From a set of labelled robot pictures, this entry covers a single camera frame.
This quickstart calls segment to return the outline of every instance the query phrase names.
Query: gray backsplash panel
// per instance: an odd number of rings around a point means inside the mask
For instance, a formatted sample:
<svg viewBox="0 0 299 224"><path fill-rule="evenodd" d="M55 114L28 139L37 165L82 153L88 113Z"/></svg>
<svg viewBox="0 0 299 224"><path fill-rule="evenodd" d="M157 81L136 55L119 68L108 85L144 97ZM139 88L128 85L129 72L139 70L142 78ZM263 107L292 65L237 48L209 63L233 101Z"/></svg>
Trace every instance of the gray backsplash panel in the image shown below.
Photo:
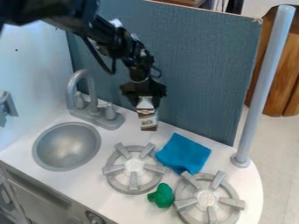
<svg viewBox="0 0 299 224"><path fill-rule="evenodd" d="M233 145L260 20L141 0L102 0L100 14L119 18L155 56L169 94L159 109L161 121ZM132 109L119 89L129 81L128 69L118 61L117 74L109 76L78 37L68 39L74 70L94 75L99 98Z"/></svg>

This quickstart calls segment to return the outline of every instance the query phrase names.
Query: stove burner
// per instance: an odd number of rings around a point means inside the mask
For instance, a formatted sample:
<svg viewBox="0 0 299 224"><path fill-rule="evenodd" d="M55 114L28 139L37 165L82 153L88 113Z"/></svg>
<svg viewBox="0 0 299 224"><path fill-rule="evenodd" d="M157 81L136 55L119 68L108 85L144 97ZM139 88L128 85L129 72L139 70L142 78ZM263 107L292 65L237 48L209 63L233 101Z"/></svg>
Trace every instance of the stove burner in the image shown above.
<svg viewBox="0 0 299 224"><path fill-rule="evenodd" d="M218 171L216 176L182 173L174 207L184 223L236 223L240 210L245 209L245 201L239 199L238 193L225 181L225 176L222 171Z"/></svg>
<svg viewBox="0 0 299 224"><path fill-rule="evenodd" d="M155 160L155 145L149 143L147 146L130 145L124 146L118 143L115 146L115 152L108 159L106 166L102 168L102 172L107 177L108 183L118 192L129 195L137 195L147 193L155 188L161 181L165 173L165 167L161 166ZM134 153L139 153L138 157L134 157ZM122 164L117 164L116 160L124 158ZM156 164L147 164L147 158L152 158ZM140 178L147 172L154 174L151 181L140 185ZM129 178L129 184L124 185L118 179L119 174L124 174Z"/></svg>

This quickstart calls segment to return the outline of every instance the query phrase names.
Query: faucet handle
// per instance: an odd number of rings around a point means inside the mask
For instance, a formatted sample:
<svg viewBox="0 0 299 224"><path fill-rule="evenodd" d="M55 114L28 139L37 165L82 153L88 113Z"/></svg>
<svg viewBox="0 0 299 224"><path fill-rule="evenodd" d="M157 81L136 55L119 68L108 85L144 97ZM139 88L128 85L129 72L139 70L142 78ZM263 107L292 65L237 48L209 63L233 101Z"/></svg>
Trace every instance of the faucet handle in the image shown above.
<svg viewBox="0 0 299 224"><path fill-rule="evenodd" d="M0 91L0 126L6 124L6 116L18 116L15 104L9 92Z"/></svg>
<svg viewBox="0 0 299 224"><path fill-rule="evenodd" d="M75 107L77 109L84 109L87 106L87 102L84 100L82 93L77 91L74 95Z"/></svg>
<svg viewBox="0 0 299 224"><path fill-rule="evenodd" d="M105 109L105 118L109 121L112 121L116 118L116 111L113 104L110 102L107 104Z"/></svg>

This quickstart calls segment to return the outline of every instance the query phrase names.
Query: wall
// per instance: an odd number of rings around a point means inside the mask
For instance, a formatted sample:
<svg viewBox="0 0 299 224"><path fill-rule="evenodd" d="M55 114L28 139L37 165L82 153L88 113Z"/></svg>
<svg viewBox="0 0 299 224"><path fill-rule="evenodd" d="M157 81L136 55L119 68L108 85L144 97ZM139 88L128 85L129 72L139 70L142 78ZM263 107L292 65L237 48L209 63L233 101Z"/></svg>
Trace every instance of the wall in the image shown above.
<svg viewBox="0 0 299 224"><path fill-rule="evenodd" d="M299 5L298 0L245 0L242 15L262 18L272 8L280 4Z"/></svg>
<svg viewBox="0 0 299 224"><path fill-rule="evenodd" d="M101 1L100 14L119 18L155 56L169 93L159 109L162 121L233 145L260 20L140 0ZM119 89L129 81L128 69L119 61L109 76L78 37L68 39L74 70L88 69L101 99L132 109Z"/></svg>
<svg viewBox="0 0 299 224"><path fill-rule="evenodd" d="M72 73L64 31L43 22L3 28L0 90L11 93L19 117L8 117L5 128L0 127L0 150L54 117L65 103Z"/></svg>

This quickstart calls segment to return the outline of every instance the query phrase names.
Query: gray pole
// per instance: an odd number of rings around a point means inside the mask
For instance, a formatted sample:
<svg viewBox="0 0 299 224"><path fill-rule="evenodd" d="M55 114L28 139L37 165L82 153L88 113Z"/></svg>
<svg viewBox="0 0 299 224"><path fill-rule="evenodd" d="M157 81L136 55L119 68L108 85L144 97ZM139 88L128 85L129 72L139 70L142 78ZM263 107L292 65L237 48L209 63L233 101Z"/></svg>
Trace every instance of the gray pole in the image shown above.
<svg viewBox="0 0 299 224"><path fill-rule="evenodd" d="M271 32L271 38L268 43L266 55L261 66L260 76L254 90L254 96L240 139L239 149L237 153L231 157L232 163L240 168L246 168L250 165L248 154L254 140L254 134L261 118L262 110L264 109L268 93L275 77L279 60L282 56L282 50L287 40L295 11L296 9L292 6L281 5L278 7L275 23Z"/></svg>

